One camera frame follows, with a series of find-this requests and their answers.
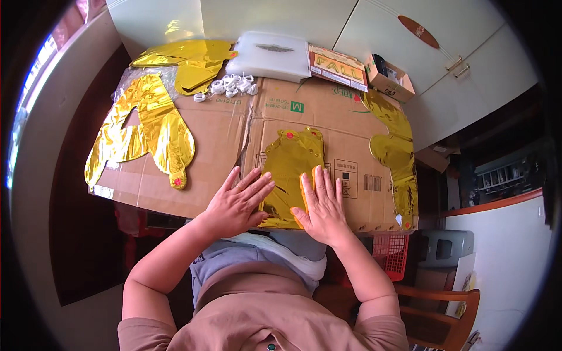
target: red plastic basket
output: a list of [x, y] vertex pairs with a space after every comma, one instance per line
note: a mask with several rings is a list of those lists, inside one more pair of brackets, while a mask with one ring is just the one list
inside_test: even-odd
[[390, 280], [404, 278], [409, 235], [381, 235], [373, 238], [373, 258]]

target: woman's left hand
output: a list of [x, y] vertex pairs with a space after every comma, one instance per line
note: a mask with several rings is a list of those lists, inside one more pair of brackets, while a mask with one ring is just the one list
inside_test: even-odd
[[260, 174], [260, 169], [254, 168], [235, 187], [232, 187], [238, 173], [240, 167], [236, 166], [209, 203], [207, 210], [197, 216], [217, 240], [243, 233], [268, 216], [264, 211], [252, 212], [275, 187], [275, 182], [270, 181], [271, 173], [267, 172], [251, 183]]

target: finger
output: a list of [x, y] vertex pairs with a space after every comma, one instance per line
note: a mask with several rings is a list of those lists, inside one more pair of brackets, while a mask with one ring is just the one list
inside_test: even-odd
[[266, 172], [263, 177], [259, 178], [252, 184], [250, 184], [245, 190], [240, 194], [242, 199], [247, 200], [254, 196], [257, 192], [266, 186], [271, 180], [271, 172]]
[[228, 177], [226, 177], [226, 180], [224, 181], [223, 185], [220, 187], [220, 190], [224, 192], [230, 190], [232, 188], [232, 183], [234, 183], [234, 179], [236, 179], [238, 173], [240, 173], [240, 166], [236, 166], [230, 171], [230, 174], [228, 175]]
[[248, 209], [254, 209], [260, 202], [262, 202], [266, 196], [271, 193], [273, 188], [275, 187], [275, 181], [271, 181], [263, 186], [260, 191], [255, 193], [248, 201], [246, 201], [246, 205]]
[[256, 227], [260, 224], [264, 219], [268, 217], [267, 212], [258, 211], [256, 213], [252, 213], [248, 218], [248, 223], [246, 224], [248, 227]]
[[301, 174], [301, 186], [305, 192], [307, 207], [310, 208], [310, 206], [317, 204], [318, 198], [310, 185], [309, 176], [306, 173]]
[[342, 180], [336, 179], [336, 201], [343, 208]]
[[299, 227], [301, 229], [308, 231], [312, 228], [310, 216], [302, 208], [291, 207], [291, 213], [293, 214], [294, 219], [297, 221], [297, 224], [299, 224]]
[[314, 168], [314, 183], [316, 183], [316, 196], [318, 200], [327, 199], [326, 185], [324, 184], [324, 172], [322, 172], [322, 166], [318, 165]]
[[247, 176], [244, 177], [241, 181], [236, 184], [237, 188], [240, 189], [239, 192], [244, 191], [245, 188], [252, 183], [252, 181], [260, 174], [261, 170], [259, 168], [254, 168], [253, 170], [248, 173]]
[[334, 197], [334, 188], [332, 187], [332, 181], [330, 179], [330, 172], [327, 169], [324, 169], [324, 184], [326, 186], [326, 194], [330, 200], [335, 200]]

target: gray pants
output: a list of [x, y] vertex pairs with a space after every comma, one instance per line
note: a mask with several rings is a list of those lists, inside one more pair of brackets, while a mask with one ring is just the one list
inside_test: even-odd
[[[280, 231], [270, 233], [269, 237], [291, 250], [295, 255], [306, 257], [311, 261], [319, 261], [326, 255], [326, 245], [320, 244], [306, 233]], [[301, 278], [310, 293], [313, 293], [314, 289], [318, 287], [318, 281], [310, 279], [295, 266], [272, 252], [250, 244], [218, 240], [189, 265], [193, 288], [193, 305], [195, 306], [197, 303], [201, 286], [211, 275], [237, 263], [254, 261], [271, 262], [292, 270]]]

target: hand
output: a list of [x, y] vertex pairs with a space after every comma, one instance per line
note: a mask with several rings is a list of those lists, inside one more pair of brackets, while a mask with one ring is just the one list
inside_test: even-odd
[[334, 247], [342, 240], [354, 236], [347, 226], [343, 213], [342, 180], [336, 180], [336, 194], [332, 189], [328, 170], [314, 168], [316, 190], [312, 189], [306, 173], [301, 175], [302, 189], [309, 212], [293, 207], [291, 212], [302, 224], [306, 232], [316, 241]]
[[204, 222], [206, 230], [215, 238], [231, 238], [247, 231], [266, 219], [264, 211], [252, 213], [275, 187], [271, 180], [271, 173], [251, 183], [260, 174], [259, 168], [254, 168], [235, 187], [234, 179], [240, 173], [240, 167], [232, 169], [224, 184], [215, 194], [207, 209], [197, 216]]

